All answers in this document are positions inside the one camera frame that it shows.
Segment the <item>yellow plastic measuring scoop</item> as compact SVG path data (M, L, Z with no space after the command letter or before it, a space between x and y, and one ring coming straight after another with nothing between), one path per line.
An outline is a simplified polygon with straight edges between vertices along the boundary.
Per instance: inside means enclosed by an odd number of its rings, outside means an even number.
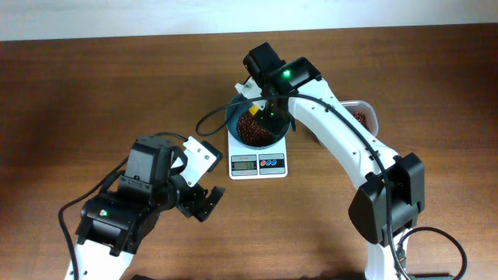
M252 107L249 108L249 112L254 116L258 111L259 111L259 107L256 106L256 105L253 105Z

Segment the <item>clear container of red beans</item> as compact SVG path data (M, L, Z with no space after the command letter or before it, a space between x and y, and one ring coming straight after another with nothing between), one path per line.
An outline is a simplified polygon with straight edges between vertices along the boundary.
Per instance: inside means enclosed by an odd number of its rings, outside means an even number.
M376 137L379 132L379 124L374 108L362 100L341 101L341 105L368 130L372 136Z

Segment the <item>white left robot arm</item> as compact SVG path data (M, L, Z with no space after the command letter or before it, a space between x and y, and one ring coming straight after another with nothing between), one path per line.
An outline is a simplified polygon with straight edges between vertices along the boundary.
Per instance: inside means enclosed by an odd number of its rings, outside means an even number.
M128 157L80 197L77 240L67 241L67 279L121 278L162 212L175 208L199 222L210 216L225 190L198 182L223 154L207 141L183 138L178 146L170 136L137 137Z

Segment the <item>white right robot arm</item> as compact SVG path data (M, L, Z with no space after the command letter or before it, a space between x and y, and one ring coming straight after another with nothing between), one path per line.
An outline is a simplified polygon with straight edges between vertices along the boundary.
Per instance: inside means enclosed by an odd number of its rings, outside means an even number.
M287 63L263 43L243 59L256 122L280 138L304 124L346 171L356 194L348 214L367 241L367 279L403 279L395 241L407 236L425 208L424 165L401 157L354 118L321 73L304 57Z

